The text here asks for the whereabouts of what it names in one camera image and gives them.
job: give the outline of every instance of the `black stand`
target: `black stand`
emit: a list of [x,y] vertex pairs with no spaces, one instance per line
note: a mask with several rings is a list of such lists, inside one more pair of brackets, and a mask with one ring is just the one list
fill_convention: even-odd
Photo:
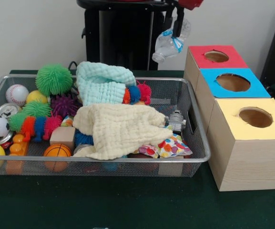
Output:
[[162,11],[173,10],[171,2],[77,0],[77,3],[86,9],[82,37],[86,37],[88,61],[131,70],[157,70],[152,54],[156,38],[163,32]]

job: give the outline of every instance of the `plastic bottle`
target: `plastic bottle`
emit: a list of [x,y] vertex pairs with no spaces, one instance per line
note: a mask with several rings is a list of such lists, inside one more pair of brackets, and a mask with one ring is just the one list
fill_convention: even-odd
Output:
[[152,59],[157,63],[163,63],[166,57],[173,57],[180,53],[184,46],[184,41],[190,33],[190,23],[187,19],[183,20],[181,35],[173,37],[173,24],[176,18],[173,18],[170,29],[162,32],[156,39],[155,53]]

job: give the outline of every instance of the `orange basketball toy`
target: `orange basketball toy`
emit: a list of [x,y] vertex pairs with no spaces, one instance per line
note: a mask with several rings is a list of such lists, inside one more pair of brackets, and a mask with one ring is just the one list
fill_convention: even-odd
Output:
[[[71,156],[71,150],[63,144],[53,144],[48,147],[44,156]],[[61,172],[67,167],[66,161],[45,161],[45,166],[52,172]]]

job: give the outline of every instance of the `blue box top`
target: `blue box top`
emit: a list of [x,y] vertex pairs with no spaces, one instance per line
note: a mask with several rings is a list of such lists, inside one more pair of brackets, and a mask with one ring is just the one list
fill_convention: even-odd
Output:
[[271,98],[249,68],[201,69],[216,98]]

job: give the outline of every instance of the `baseball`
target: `baseball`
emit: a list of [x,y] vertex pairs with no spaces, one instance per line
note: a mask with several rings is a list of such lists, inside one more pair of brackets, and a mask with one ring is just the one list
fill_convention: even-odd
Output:
[[26,87],[20,84],[15,84],[6,91],[6,99],[8,103],[24,106],[26,104],[28,94],[29,91]]

